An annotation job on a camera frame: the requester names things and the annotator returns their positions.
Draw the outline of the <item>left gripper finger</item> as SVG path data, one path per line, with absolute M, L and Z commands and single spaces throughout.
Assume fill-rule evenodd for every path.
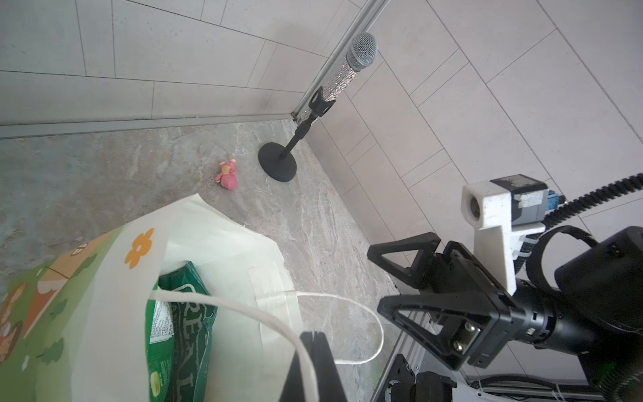
M 279 401 L 347 401 L 328 339 L 321 332 L 304 332 Z

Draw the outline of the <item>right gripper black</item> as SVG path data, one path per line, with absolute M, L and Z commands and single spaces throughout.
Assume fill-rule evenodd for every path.
M 487 368 L 527 322 L 527 313 L 463 244 L 428 232 L 371 245 L 368 259 L 414 289 L 386 296 L 377 311 L 450 370 Z

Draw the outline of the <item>green snack bag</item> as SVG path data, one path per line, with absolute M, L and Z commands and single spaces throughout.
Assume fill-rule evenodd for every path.
M 203 401 L 218 308 L 149 301 L 146 355 L 151 401 Z

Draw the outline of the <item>white paper bag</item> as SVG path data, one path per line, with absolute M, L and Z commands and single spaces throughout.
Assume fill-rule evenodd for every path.
M 4 401 L 151 401 L 149 301 L 218 308 L 203 401 L 279 401 L 299 300 L 273 240 L 194 195 L 25 272 L 1 304 Z

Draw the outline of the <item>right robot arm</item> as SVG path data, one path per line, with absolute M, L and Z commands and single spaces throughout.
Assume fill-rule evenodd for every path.
M 414 289 L 378 312 L 453 370 L 485 368 L 515 341 L 576 356 L 607 401 L 639 401 L 642 229 L 598 241 L 569 219 L 641 188 L 636 174 L 551 209 L 547 184 L 523 174 L 469 184 L 472 250 L 433 232 L 370 246 L 371 262 Z

